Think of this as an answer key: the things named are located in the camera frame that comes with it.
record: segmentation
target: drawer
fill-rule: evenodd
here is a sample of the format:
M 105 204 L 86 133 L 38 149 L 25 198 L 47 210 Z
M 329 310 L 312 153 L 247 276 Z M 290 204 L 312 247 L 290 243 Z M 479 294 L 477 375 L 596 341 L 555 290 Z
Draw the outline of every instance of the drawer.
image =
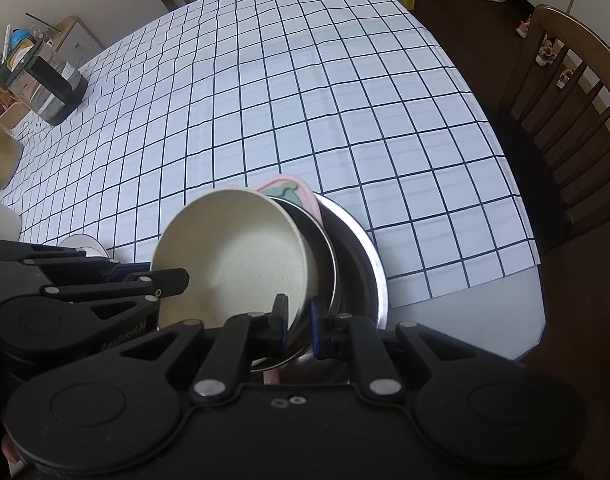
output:
M 85 54 L 92 41 L 92 37 L 77 22 L 67 34 L 63 43 L 61 43 L 58 49 L 59 56 L 72 66 L 78 68 L 83 54 Z
M 95 40 L 90 41 L 88 45 L 88 49 L 83 53 L 83 56 L 80 58 L 79 66 L 85 65 L 89 60 L 94 59 L 98 54 L 103 52 L 101 46 L 96 43 Z

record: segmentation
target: table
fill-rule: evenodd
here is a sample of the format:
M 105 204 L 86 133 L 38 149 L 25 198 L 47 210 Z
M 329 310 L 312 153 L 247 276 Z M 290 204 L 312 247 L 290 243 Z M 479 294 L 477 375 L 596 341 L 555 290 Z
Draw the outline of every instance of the table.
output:
M 533 234 L 496 136 L 396 0 L 201 0 L 81 72 L 86 97 L 63 124 L 32 114 L 15 129 L 25 152 L 1 200 L 21 214 L 22 241 L 82 232 L 123 262 L 149 261 L 206 189 L 291 173 L 370 234 L 394 310 L 437 304 L 450 319 L 458 294 L 492 280 L 511 290 L 503 280 L 530 268 L 522 286 L 540 297 Z M 431 303 L 448 294 L 447 307 Z M 542 300 L 532 310 L 541 330 Z M 499 351 L 511 337 L 509 354 L 532 344 L 533 328 L 511 329 L 476 341 Z

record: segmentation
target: kettle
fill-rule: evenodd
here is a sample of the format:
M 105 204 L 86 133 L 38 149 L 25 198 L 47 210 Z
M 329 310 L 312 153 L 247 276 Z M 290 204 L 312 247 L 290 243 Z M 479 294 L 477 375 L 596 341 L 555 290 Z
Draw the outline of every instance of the kettle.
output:
M 12 70 L 6 87 L 51 126 L 83 101 L 87 80 L 43 40 L 20 41 L 6 65 Z

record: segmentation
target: screw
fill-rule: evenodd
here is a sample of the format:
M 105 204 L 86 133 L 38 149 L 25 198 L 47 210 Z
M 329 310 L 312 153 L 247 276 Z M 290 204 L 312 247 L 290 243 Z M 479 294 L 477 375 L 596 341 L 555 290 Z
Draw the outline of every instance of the screw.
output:
M 287 408 L 287 406 L 290 405 L 289 402 L 287 402 L 285 399 L 272 399 L 270 402 L 271 406 L 274 406 L 275 408 Z
M 376 379 L 370 383 L 370 391 L 378 396 L 397 394 L 402 386 L 394 379 Z
M 307 399 L 300 395 L 293 395 L 290 397 L 290 402 L 292 404 L 305 404 L 307 402 Z
M 201 397 L 214 397 L 225 391 L 225 384 L 216 379 L 203 379 L 194 385 L 194 391 Z

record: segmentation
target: plate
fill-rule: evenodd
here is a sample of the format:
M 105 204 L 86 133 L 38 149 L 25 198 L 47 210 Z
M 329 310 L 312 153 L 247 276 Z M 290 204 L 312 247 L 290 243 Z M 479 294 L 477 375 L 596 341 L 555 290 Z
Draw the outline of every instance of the plate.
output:
M 369 235 L 345 209 L 314 193 L 319 201 L 323 227 L 336 253 L 340 282 L 339 312 L 371 319 L 376 328 L 387 324 L 389 298 L 383 264 Z M 282 383 L 345 383 L 345 363 L 317 360 L 308 349 L 279 368 Z
M 90 235 L 72 235 L 65 238 L 59 247 L 70 247 L 72 249 L 78 249 L 79 251 L 85 251 L 86 256 L 103 256 L 109 258 L 109 254 L 101 243 L 92 238 Z

